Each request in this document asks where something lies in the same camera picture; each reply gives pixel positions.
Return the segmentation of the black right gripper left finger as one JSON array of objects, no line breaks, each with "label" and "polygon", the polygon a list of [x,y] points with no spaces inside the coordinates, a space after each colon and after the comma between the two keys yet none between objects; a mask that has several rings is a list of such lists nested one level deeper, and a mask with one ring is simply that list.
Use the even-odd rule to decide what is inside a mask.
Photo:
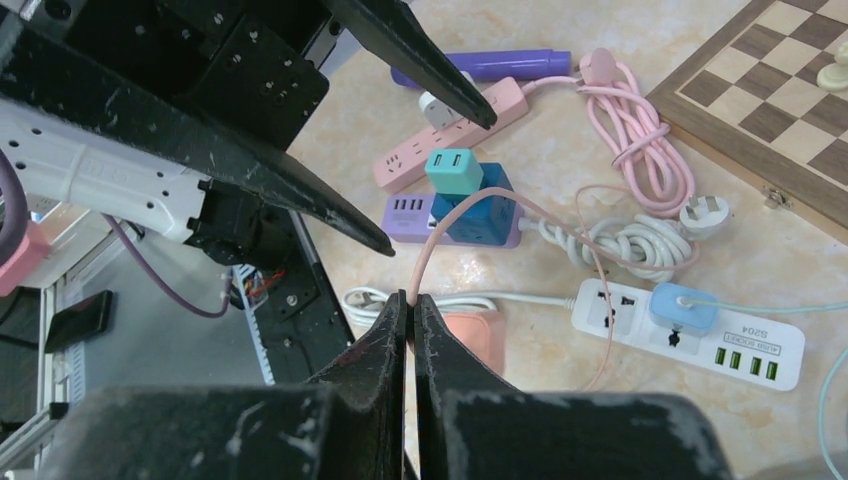
[{"label": "black right gripper left finger", "polygon": [[408,303],[308,380],[114,387],[59,424],[41,479],[404,479]]}]

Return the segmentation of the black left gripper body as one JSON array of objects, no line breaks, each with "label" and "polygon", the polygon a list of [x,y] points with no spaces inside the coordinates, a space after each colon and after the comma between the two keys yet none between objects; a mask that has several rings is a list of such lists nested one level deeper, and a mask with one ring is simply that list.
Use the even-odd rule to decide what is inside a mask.
[{"label": "black left gripper body", "polygon": [[20,16],[169,103],[286,150],[342,33],[321,1],[25,1]]}]

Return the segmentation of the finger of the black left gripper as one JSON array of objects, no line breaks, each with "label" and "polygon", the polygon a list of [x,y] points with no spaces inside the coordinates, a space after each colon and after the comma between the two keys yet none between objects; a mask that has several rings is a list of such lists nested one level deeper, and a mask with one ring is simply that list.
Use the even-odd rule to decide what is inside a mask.
[{"label": "finger of the black left gripper", "polygon": [[326,0],[323,5],[359,43],[386,64],[488,130],[497,114],[397,0]]},{"label": "finger of the black left gripper", "polygon": [[388,236],[290,155],[197,119],[29,26],[1,30],[1,147],[25,191],[185,242],[203,181],[311,216],[386,256]]}]

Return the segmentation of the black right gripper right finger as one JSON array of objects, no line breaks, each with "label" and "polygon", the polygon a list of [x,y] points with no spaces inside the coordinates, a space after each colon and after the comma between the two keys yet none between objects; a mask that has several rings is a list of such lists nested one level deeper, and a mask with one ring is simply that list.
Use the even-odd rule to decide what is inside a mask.
[{"label": "black right gripper right finger", "polygon": [[659,393],[523,392],[413,310],[424,479],[729,479],[710,421]]}]

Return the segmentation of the white charger plug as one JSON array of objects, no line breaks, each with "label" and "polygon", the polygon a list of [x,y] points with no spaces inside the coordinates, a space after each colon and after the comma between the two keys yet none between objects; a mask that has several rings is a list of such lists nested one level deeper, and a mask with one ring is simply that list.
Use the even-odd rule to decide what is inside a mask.
[{"label": "white charger plug", "polygon": [[436,131],[444,130],[457,122],[466,120],[466,117],[436,98],[429,91],[425,91],[419,97],[418,106],[429,125]]}]

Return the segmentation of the teal charger plug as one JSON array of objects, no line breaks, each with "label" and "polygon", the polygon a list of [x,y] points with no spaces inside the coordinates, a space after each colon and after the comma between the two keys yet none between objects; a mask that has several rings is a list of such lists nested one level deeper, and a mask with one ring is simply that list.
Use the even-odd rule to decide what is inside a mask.
[{"label": "teal charger plug", "polygon": [[481,165],[468,148],[433,150],[425,174],[436,193],[458,197],[476,193],[484,179]]}]

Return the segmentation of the blue cube socket adapter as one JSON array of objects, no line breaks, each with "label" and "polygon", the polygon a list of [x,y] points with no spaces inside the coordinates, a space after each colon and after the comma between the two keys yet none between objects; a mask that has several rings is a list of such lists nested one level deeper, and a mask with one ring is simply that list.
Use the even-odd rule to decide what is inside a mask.
[{"label": "blue cube socket adapter", "polygon": [[[482,163],[480,189],[499,187],[512,191],[507,173],[500,163]],[[484,246],[505,246],[513,230],[516,203],[493,195],[479,200],[446,229],[455,242]]]}]

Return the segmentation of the light blue charger plug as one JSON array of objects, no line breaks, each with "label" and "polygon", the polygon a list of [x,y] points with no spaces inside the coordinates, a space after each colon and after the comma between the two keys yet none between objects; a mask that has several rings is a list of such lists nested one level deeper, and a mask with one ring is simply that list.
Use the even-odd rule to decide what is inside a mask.
[{"label": "light blue charger plug", "polygon": [[715,326],[718,300],[711,294],[664,282],[657,284],[649,298],[648,314],[657,326],[673,331],[704,337]]}]

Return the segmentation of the orange pink charger plug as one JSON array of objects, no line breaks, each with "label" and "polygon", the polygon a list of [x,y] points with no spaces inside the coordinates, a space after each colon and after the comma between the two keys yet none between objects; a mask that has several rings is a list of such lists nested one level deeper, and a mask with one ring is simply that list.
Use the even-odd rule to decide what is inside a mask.
[{"label": "orange pink charger plug", "polygon": [[[720,230],[729,210],[724,200],[713,196],[691,197],[679,212],[679,220],[666,221],[648,215],[635,215],[633,222],[608,218],[586,228],[577,208],[579,227],[571,227],[526,197],[499,187],[489,187],[472,194],[440,220],[419,255],[414,269],[410,292],[419,293],[427,263],[446,229],[479,200],[493,195],[512,199],[522,207],[539,214],[538,221],[530,219],[529,228],[536,229],[550,243],[559,245],[574,265],[581,268],[598,267],[603,287],[607,287],[601,257],[626,268],[632,275],[654,283],[670,281],[674,272],[691,266],[699,255],[697,241]],[[623,226],[614,233],[608,227]],[[449,312],[449,333],[459,334],[460,342],[468,347],[487,367],[502,375],[505,365],[505,321],[496,307],[489,305],[479,312]]]}]

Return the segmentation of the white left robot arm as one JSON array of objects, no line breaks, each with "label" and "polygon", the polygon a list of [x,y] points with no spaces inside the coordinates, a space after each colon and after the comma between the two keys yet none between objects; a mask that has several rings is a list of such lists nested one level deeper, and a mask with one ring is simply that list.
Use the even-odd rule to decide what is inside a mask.
[{"label": "white left robot arm", "polygon": [[1,254],[23,194],[141,225],[222,265],[274,269],[296,211],[373,251],[387,234],[288,150],[342,32],[483,127],[497,120],[401,1],[5,1]]}]

